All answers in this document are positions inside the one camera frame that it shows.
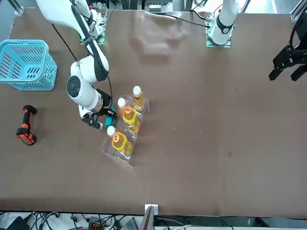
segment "clear plastic tray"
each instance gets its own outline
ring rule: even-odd
[[[128,105],[130,105],[131,107],[133,107],[132,104],[132,97],[129,95],[123,95],[121,96],[122,98],[125,99],[126,103]],[[147,98],[144,98],[144,109],[141,113],[139,113],[137,111],[137,115],[138,115],[138,120],[140,122],[140,128],[142,128],[142,121],[144,119],[144,115],[145,113],[149,113],[149,102]],[[130,164],[130,159],[133,153],[133,149],[136,143],[136,140],[138,138],[138,134],[134,134],[131,133],[128,129],[127,124],[123,121],[122,118],[118,118],[118,122],[116,125],[116,128],[124,135],[126,135],[128,141],[131,142],[132,144],[132,150],[131,150],[131,154],[129,156],[124,156],[122,155],[119,151],[115,150],[112,147],[112,143],[111,143],[111,138],[109,136],[106,136],[106,138],[104,139],[102,146],[101,146],[101,151],[106,154],[107,156],[109,156],[110,158],[112,158],[113,160],[119,162],[119,163],[127,163],[129,165]]]

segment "robotic arm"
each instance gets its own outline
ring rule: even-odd
[[[95,39],[101,35],[103,20],[100,13],[90,10],[85,0],[36,0],[44,17],[54,24],[75,29],[91,54],[71,65],[71,76],[66,90],[71,99],[79,105],[82,121],[89,126],[102,129],[98,117],[107,115],[117,119],[111,109],[112,98],[105,92],[94,89],[91,83],[108,78],[109,63]]]
[[[223,0],[221,12],[215,19],[209,35],[214,43],[222,46],[228,42],[238,12],[239,4],[236,0]]]
[[[274,69],[269,74],[271,81],[275,80],[285,68],[299,64],[300,66],[291,74],[291,79],[297,81],[307,72],[307,15],[306,10],[295,23],[291,32],[289,44],[286,45],[280,53],[273,59]],[[293,46],[294,34],[297,34],[299,45]]]

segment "plastic basket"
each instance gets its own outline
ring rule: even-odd
[[[18,90],[53,90],[57,65],[42,40],[4,40],[0,43],[0,83]]]

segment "white robotic arm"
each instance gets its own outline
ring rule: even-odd
[[[228,42],[238,12],[239,4],[236,0],[223,0],[221,12],[216,17],[209,35],[214,43],[224,45]]]
[[[94,89],[91,85],[96,81],[105,80],[109,72],[109,63],[95,41],[96,37],[92,36],[95,31],[99,31],[99,13],[95,10],[90,11],[85,0],[53,0],[52,4],[45,0],[36,2],[47,20],[75,29],[90,52],[90,56],[71,65],[71,76],[67,81],[66,90],[69,97],[79,105],[82,120],[90,126],[102,129],[102,124],[97,121],[98,117],[107,115],[117,119],[117,114],[110,109],[111,96]]]

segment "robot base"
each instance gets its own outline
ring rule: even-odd
[[[206,33],[206,46],[207,47],[223,47],[223,48],[231,48],[231,35],[229,37],[229,40],[226,44],[224,45],[217,45],[212,41],[211,38],[209,38],[209,34],[212,32],[212,28],[214,27],[214,19],[212,16],[209,17],[209,21],[205,22],[205,25],[210,26],[210,29],[206,28],[205,33]]]
[[[106,14],[102,14],[102,13],[98,13],[99,16],[99,22],[100,23],[96,23],[95,25],[95,31],[97,31],[97,33],[101,33],[98,38],[96,38],[96,42],[98,43],[98,45],[103,45],[105,42],[105,38],[106,38],[106,20],[107,20],[107,16]],[[79,38],[79,42],[80,44],[84,45],[84,41],[81,39],[81,37]]]

